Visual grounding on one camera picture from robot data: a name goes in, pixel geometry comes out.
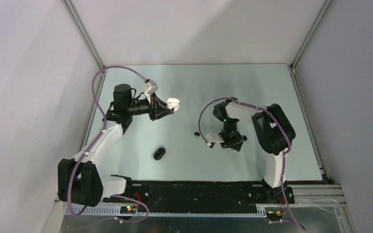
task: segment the purple cable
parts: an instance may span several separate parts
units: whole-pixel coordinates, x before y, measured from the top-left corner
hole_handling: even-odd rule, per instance
[[[135,73],[136,75],[138,75],[140,78],[142,78],[144,81],[147,80],[147,78],[145,78],[142,74],[138,73],[137,71],[135,71],[134,69],[131,69],[129,67],[124,67],[124,66],[108,66],[108,67],[104,67],[102,69],[100,69],[94,76],[94,78],[92,79],[92,97],[94,98],[94,102],[96,104],[96,106],[98,107],[98,109],[100,110],[102,116],[103,116],[103,126],[102,126],[102,129],[104,130],[106,128],[106,115],[105,115],[105,112],[102,110],[97,98],[96,98],[96,94],[95,94],[95,80],[96,78],[99,76],[99,74],[101,74],[102,72],[104,72],[105,70],[107,69],[111,69],[111,68],[122,68],[122,69],[127,69],[129,71],[132,71],[133,73]],[[102,131],[99,132],[99,134],[95,137],[95,140],[92,141],[91,144],[89,144],[88,148],[85,150],[85,153],[90,151],[91,148],[95,145],[95,143],[99,140],[99,138],[101,137],[102,135]],[[71,192],[72,192],[72,183],[73,183],[73,178],[75,177],[75,174],[76,174],[76,170],[78,170],[78,166],[79,164],[82,162],[82,160],[85,158],[85,153],[83,153],[81,155],[81,157],[78,159],[78,161],[76,162],[75,166],[73,167],[73,170],[72,170],[72,174],[71,174],[71,177],[69,178],[69,183],[68,183],[68,194],[67,194],[67,203],[68,203],[68,208],[69,208],[69,211],[71,213],[72,216],[79,216],[81,215],[85,209],[86,209],[86,206],[84,208],[82,208],[82,210],[79,212],[79,213],[75,213],[72,209],[72,202],[71,202]]]
[[[92,227],[92,226],[97,225],[98,223],[101,223],[101,222],[103,222],[103,221],[107,221],[107,220],[118,220],[118,219],[119,219],[119,220],[122,221],[122,222],[136,223],[136,222],[143,221],[143,220],[146,219],[147,216],[149,215],[149,209],[148,209],[147,205],[145,205],[144,203],[142,203],[142,202],[140,202],[140,201],[138,201],[138,200],[135,200],[135,199],[132,199],[132,198],[127,198],[127,197],[124,197],[124,196],[121,196],[121,195],[112,195],[111,197],[127,199],[127,200],[133,201],[133,202],[135,202],[135,203],[138,203],[138,204],[142,205],[143,207],[145,207],[145,209],[147,210],[147,214],[146,214],[144,217],[142,217],[141,219],[138,219],[138,220],[124,220],[124,219],[121,219],[121,218],[119,218],[119,217],[106,217],[106,218],[103,218],[103,219],[101,219],[101,220],[98,220],[98,221],[96,221],[96,222],[94,222],[94,223],[91,223],[91,224],[89,224],[89,225],[87,225],[87,226],[84,226],[84,227],[71,227],[71,229],[74,229],[74,230],[86,229],[86,228],[90,228],[90,227]]]
[[[243,103],[243,102],[240,102],[238,100],[235,100],[233,98],[228,98],[228,97],[224,97],[224,98],[219,98],[219,99],[216,99],[216,100],[213,100],[211,101],[209,104],[207,104],[203,110],[201,111],[201,114],[200,114],[200,117],[198,119],[198,130],[201,134],[201,137],[203,138],[203,140],[205,141],[205,143],[208,143],[208,141],[205,139],[204,135],[202,134],[202,131],[201,131],[201,117],[203,115],[203,112],[205,111],[205,109],[207,109],[212,103],[214,102],[217,102],[217,101],[220,101],[220,100],[232,100],[233,102],[235,103],[238,103],[240,105],[243,105],[243,106],[247,106],[247,107],[250,107],[250,108],[255,108],[257,110],[261,110],[263,112],[265,112],[266,114],[268,114],[268,116],[271,117],[271,119],[275,122],[275,124],[277,125],[277,127],[279,128],[279,131],[281,131],[282,135],[284,136],[285,138],[285,141],[287,142],[288,144],[288,150],[283,152],[283,155],[282,155],[282,171],[281,171],[281,191],[282,191],[282,194],[284,196],[284,201],[285,201],[285,204],[287,205],[288,207],[288,210],[289,210],[289,213],[291,214],[291,217],[293,219],[293,222],[295,224],[297,224],[298,227],[300,227],[301,229],[303,229],[305,232],[306,232],[306,229],[303,225],[301,225],[300,223],[298,223],[297,219],[295,218],[294,214],[292,213],[291,211],[291,208],[288,204],[288,200],[287,200],[287,197],[285,195],[285,190],[284,190],[284,174],[285,174],[285,165],[286,165],[286,155],[291,151],[291,142],[289,141],[289,138],[287,136],[287,134],[285,133],[284,129],[282,128],[282,126],[279,124],[278,120],[272,115],[271,112],[269,112],[267,109],[265,108],[261,108],[261,107],[258,107],[258,106],[255,106],[255,105],[252,105],[252,104],[249,104],[249,103]]]

